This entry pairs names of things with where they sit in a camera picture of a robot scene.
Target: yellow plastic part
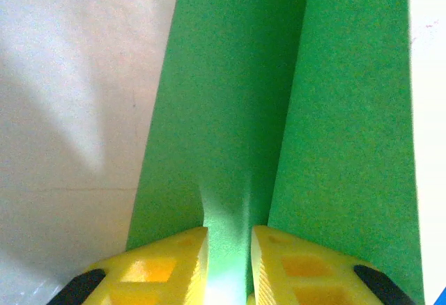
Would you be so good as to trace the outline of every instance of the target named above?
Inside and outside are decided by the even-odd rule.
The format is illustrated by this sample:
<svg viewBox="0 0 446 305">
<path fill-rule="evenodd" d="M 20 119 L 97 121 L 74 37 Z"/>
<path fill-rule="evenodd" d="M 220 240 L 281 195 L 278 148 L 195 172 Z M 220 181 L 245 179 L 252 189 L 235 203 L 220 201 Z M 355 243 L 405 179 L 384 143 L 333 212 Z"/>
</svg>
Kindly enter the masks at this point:
<svg viewBox="0 0 446 305">
<path fill-rule="evenodd" d="M 353 271 L 375 267 L 352 256 L 255 226 L 251 257 L 258 305 L 382 305 Z"/>
<path fill-rule="evenodd" d="M 208 229 L 193 228 L 99 261 L 106 277 L 83 305 L 198 305 L 208 276 Z"/>
<path fill-rule="evenodd" d="M 256 305 L 256 297 L 254 296 L 254 293 L 249 295 L 246 305 Z"/>
</svg>

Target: green foam board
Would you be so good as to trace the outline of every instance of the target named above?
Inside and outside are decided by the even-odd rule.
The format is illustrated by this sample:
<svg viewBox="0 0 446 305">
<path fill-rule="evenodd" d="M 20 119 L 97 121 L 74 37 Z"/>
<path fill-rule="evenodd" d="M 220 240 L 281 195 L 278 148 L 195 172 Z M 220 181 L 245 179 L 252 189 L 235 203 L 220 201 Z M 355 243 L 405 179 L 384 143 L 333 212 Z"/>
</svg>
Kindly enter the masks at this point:
<svg viewBox="0 0 446 305">
<path fill-rule="evenodd" d="M 307 0 L 268 224 L 424 303 L 408 0 Z"/>
<path fill-rule="evenodd" d="M 204 222 L 209 280 L 234 266 L 252 290 L 250 231 L 268 220 L 304 9 L 177 0 L 128 249 Z"/>
</svg>

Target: black strip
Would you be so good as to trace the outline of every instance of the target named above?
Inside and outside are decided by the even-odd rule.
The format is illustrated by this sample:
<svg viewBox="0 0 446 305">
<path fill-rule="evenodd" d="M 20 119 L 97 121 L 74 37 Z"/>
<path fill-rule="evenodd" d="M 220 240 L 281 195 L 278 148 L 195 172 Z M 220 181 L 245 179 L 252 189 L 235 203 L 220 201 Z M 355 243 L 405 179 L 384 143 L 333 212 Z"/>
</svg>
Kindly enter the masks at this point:
<svg viewBox="0 0 446 305">
<path fill-rule="evenodd" d="M 73 278 L 47 305 L 81 305 L 105 277 L 95 269 Z"/>
<path fill-rule="evenodd" d="M 415 305 L 415 302 L 383 272 L 365 265 L 356 265 L 353 270 L 384 305 Z"/>
</svg>

